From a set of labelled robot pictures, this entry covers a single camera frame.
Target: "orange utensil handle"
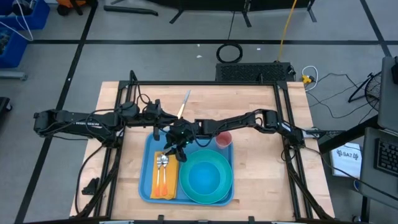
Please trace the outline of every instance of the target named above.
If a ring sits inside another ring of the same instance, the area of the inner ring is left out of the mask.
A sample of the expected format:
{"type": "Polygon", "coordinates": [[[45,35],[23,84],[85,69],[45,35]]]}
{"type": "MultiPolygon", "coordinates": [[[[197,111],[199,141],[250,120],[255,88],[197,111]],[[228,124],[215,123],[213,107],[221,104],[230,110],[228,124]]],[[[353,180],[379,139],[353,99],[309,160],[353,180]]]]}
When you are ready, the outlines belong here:
{"type": "Polygon", "coordinates": [[[167,195],[167,184],[166,184],[166,167],[163,169],[163,196],[167,195]]]}
{"type": "Polygon", "coordinates": [[[164,185],[163,186],[163,196],[166,196],[167,195],[167,185],[164,185]]]}
{"type": "Polygon", "coordinates": [[[160,171],[160,169],[157,169],[157,181],[156,181],[156,188],[155,188],[155,196],[156,196],[156,197],[159,197],[159,196],[160,196],[159,171],[160,171]]]}

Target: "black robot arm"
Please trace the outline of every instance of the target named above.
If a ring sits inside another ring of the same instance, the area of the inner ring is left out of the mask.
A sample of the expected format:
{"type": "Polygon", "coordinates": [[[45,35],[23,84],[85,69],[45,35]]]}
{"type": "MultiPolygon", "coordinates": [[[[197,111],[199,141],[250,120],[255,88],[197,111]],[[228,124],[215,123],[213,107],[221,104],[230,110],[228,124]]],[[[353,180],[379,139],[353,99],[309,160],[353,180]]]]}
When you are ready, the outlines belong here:
{"type": "Polygon", "coordinates": [[[241,116],[222,119],[196,119],[193,123],[184,118],[164,112],[160,100],[148,102],[140,108],[133,102],[127,102],[115,110],[105,114],[75,113],[64,110],[47,110],[34,115],[34,131],[42,137],[50,137],[56,133],[69,133],[96,138],[106,147],[116,147],[116,133],[127,127],[153,127],[154,139],[159,140],[159,130],[170,126],[167,131],[166,154],[176,154],[179,161],[187,160],[183,149],[196,139],[211,139],[223,131],[239,128],[254,128],[260,133],[280,133],[285,136],[291,146],[303,146],[302,130],[288,124],[280,124],[277,112],[258,109],[241,116]]]}

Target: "white paper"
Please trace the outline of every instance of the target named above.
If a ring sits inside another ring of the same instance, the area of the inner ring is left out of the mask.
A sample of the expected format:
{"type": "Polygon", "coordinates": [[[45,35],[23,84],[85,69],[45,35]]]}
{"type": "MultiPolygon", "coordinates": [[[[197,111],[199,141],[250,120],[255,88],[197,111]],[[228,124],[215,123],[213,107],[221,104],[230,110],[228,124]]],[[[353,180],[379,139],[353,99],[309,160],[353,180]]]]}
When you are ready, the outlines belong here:
{"type": "MultiPolygon", "coordinates": [[[[346,143],[330,152],[331,165],[359,178],[361,175],[362,155],[359,144],[346,143]]],[[[333,169],[333,175],[347,177],[344,173],[333,169]]]]}

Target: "pink cup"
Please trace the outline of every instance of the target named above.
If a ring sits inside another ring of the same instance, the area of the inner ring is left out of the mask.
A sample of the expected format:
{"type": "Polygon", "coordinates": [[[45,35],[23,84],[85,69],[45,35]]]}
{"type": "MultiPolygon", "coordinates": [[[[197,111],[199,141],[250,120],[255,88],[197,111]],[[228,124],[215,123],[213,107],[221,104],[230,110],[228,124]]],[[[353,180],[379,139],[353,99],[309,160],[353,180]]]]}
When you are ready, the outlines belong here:
{"type": "Polygon", "coordinates": [[[219,149],[225,149],[232,143],[232,135],[229,131],[225,131],[217,135],[216,144],[219,149]]]}

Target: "teal bowl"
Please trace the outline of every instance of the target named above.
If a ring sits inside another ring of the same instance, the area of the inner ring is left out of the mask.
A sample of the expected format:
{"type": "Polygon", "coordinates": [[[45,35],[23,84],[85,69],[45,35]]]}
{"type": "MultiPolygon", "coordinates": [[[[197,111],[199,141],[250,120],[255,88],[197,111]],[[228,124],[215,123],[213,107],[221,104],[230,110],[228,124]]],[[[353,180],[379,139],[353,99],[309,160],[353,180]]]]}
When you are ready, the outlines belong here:
{"type": "Polygon", "coordinates": [[[233,173],[223,155],[205,149],[187,156],[187,162],[181,166],[179,179],[188,198],[196,203],[211,204],[228,194],[233,173]]]}

